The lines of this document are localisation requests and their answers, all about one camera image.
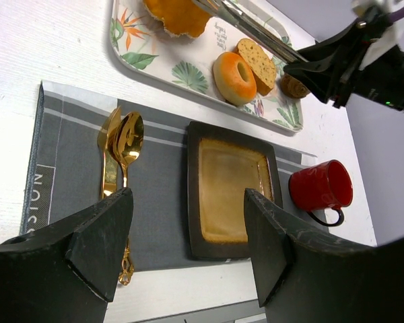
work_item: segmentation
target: table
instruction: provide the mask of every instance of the table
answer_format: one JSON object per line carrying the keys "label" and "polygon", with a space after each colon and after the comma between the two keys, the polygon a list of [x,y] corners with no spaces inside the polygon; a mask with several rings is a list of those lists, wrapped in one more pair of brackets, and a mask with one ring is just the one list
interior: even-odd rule
{"label": "table", "polygon": [[[314,40],[265,0],[254,0],[285,26],[296,48]],[[109,44],[112,1],[0,1],[0,243],[18,235],[40,81],[48,79],[338,159],[354,199],[331,233],[375,245],[374,230],[346,109],[303,100],[304,130],[286,137],[230,118],[220,104],[123,67]],[[119,287],[106,322],[133,322],[256,299],[249,262],[136,273]]]}

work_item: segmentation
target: mug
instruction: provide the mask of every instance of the mug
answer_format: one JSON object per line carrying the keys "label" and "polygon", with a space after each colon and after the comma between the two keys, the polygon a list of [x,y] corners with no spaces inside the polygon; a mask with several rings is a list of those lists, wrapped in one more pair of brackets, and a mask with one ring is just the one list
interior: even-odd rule
{"label": "mug", "polygon": [[[297,207],[305,210],[317,223],[337,227],[344,222],[342,207],[353,199],[353,186],[349,173],[337,160],[293,173],[289,179],[290,196]],[[325,223],[312,211],[331,208],[338,212],[338,221]]]}

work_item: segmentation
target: mug handle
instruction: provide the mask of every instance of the mug handle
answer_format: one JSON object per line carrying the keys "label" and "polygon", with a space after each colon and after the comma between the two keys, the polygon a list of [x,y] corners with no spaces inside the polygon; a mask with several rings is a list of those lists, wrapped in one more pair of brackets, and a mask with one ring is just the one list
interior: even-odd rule
{"label": "mug handle", "polygon": [[307,212],[309,216],[312,217],[313,220],[315,220],[318,224],[324,225],[325,227],[337,227],[338,225],[341,225],[344,222],[344,213],[341,209],[333,209],[334,211],[338,212],[338,221],[335,223],[326,223],[320,220],[316,215],[314,215],[312,212]]}

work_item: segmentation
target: tray rim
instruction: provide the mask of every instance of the tray rim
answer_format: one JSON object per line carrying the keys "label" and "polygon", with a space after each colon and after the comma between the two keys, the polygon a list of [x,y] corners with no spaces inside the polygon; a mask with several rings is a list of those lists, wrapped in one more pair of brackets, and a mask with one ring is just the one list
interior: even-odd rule
{"label": "tray rim", "polygon": [[[113,0],[113,2],[112,2],[112,18],[113,18],[113,19],[115,19],[115,18],[117,17],[117,15],[118,15],[118,6],[119,6],[119,3],[120,3],[120,0]],[[271,22],[275,22],[275,24],[278,25],[278,26],[282,29],[282,32],[284,32],[284,33],[286,34],[286,36],[290,38],[290,35],[288,34],[288,32],[287,32],[287,30],[284,28],[284,26],[283,26],[279,21],[277,21],[272,15],[269,15],[268,13],[266,13],[266,12],[263,10],[263,8],[261,8],[257,3],[254,3],[254,2],[252,2],[251,0],[245,1],[245,3],[241,3],[241,2],[239,2],[239,0],[238,0],[238,4],[241,5],[243,8],[245,8],[245,9],[251,11],[251,12],[253,12],[254,9],[256,9],[258,12],[263,13],[263,14],[266,14],[269,18],[265,21],[265,23],[266,23],[266,24],[270,24]],[[120,62],[121,64],[123,64],[126,68],[128,68],[128,69],[130,69],[130,70],[132,70],[132,71],[134,71],[134,72],[136,72],[136,73],[138,73],[138,74],[148,76],[148,77],[150,77],[150,78],[152,78],[152,79],[155,79],[155,80],[157,80],[157,81],[161,81],[162,83],[171,85],[171,86],[173,86],[173,87],[175,87],[175,88],[177,88],[177,89],[180,89],[180,90],[182,90],[182,91],[184,91],[184,92],[192,93],[192,94],[195,94],[195,95],[197,95],[197,96],[199,96],[199,97],[206,98],[206,99],[210,100],[211,102],[215,102],[216,104],[221,104],[222,106],[227,107],[228,109],[233,109],[233,110],[235,110],[235,111],[239,111],[239,113],[241,113],[242,115],[250,116],[252,119],[261,121],[263,124],[269,126],[269,127],[268,127],[269,129],[273,129],[273,130],[281,129],[282,131],[285,131],[285,132],[287,132],[289,135],[292,135],[292,136],[295,135],[295,134],[297,134],[297,133],[299,133],[299,132],[301,132],[301,131],[304,129],[304,116],[303,116],[303,113],[302,113],[302,104],[301,104],[301,103],[299,104],[298,109],[299,109],[300,112],[301,112],[302,127],[299,128],[299,129],[283,127],[283,126],[281,126],[281,125],[278,124],[278,123],[272,122],[272,121],[267,120],[267,119],[265,119],[265,118],[260,118],[260,117],[258,117],[258,116],[255,116],[254,114],[247,113],[247,112],[243,111],[242,109],[239,109],[239,108],[237,108],[237,107],[235,107],[235,106],[233,106],[233,105],[231,105],[231,104],[228,104],[228,103],[226,103],[226,102],[223,102],[223,101],[221,101],[221,100],[219,100],[219,99],[217,99],[217,98],[213,98],[213,97],[211,97],[211,96],[208,96],[207,94],[202,94],[202,93],[199,93],[199,92],[197,92],[197,91],[193,91],[193,90],[191,90],[191,89],[187,89],[187,88],[185,88],[185,87],[179,86],[178,84],[175,84],[175,83],[172,83],[172,82],[167,82],[167,81],[165,81],[164,79],[162,79],[161,77],[158,77],[158,76],[156,76],[156,75],[152,75],[152,74],[150,74],[150,73],[147,73],[147,72],[145,72],[144,70],[140,70],[140,69],[134,68],[132,65],[128,64],[128,63],[121,57],[120,53],[119,53],[119,52],[116,50],[116,48],[113,46],[112,39],[111,39],[110,35],[108,36],[108,39],[109,39],[109,43],[110,43],[110,45],[111,45],[111,47],[112,47],[112,51],[114,52],[114,55],[117,57],[117,59],[119,60],[119,62]]]}
{"label": "tray rim", "polygon": [[205,259],[250,258],[247,243],[213,244],[202,236],[199,208],[199,143],[201,139],[215,139],[262,153],[267,158],[271,192],[275,204],[283,208],[283,198],[274,147],[260,139],[213,126],[199,121],[191,121],[187,128],[187,211],[192,255]]}

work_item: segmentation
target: floral tray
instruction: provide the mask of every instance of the floral tray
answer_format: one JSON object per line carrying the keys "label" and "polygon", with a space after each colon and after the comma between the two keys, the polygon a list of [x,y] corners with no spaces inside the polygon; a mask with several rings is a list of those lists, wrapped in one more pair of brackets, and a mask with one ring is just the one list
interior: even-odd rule
{"label": "floral tray", "polygon": [[[239,0],[237,4],[286,44],[292,45],[284,27],[263,9],[248,0]],[[114,1],[110,40],[116,55],[128,68],[219,100],[289,132],[301,131],[304,123],[300,101],[283,95],[278,86],[285,64],[267,51],[277,66],[277,86],[267,97],[258,95],[249,104],[237,108],[227,104],[218,92],[211,72],[213,62],[222,52],[233,50],[242,38],[247,37],[217,17],[208,21],[205,32],[196,39],[170,37],[163,23],[147,12],[142,0]]]}

